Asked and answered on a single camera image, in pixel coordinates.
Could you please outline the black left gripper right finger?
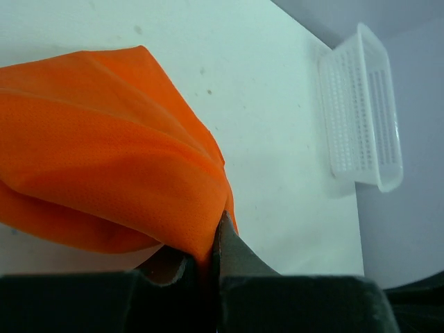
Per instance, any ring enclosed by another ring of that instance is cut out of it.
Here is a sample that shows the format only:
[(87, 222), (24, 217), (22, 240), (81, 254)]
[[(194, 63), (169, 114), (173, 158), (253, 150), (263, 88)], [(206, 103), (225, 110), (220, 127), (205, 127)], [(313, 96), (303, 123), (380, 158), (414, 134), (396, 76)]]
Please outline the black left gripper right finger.
[(384, 292), (356, 275), (280, 275), (224, 212), (213, 243), (218, 332), (399, 332)]

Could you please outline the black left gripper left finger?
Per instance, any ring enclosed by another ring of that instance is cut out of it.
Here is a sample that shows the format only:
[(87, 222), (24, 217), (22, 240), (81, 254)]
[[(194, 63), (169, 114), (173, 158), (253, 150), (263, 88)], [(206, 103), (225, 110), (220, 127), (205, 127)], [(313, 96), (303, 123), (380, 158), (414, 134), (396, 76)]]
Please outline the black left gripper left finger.
[(134, 269), (1, 277), (2, 332), (214, 332), (194, 258), (164, 246)]

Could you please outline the orange t shirt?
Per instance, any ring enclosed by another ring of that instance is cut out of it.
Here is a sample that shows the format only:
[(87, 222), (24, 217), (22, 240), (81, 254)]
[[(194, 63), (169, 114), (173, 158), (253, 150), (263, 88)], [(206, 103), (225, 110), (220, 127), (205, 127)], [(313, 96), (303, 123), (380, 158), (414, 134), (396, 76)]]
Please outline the orange t shirt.
[(224, 159), (143, 46), (1, 69), (1, 221), (60, 244), (210, 263)]

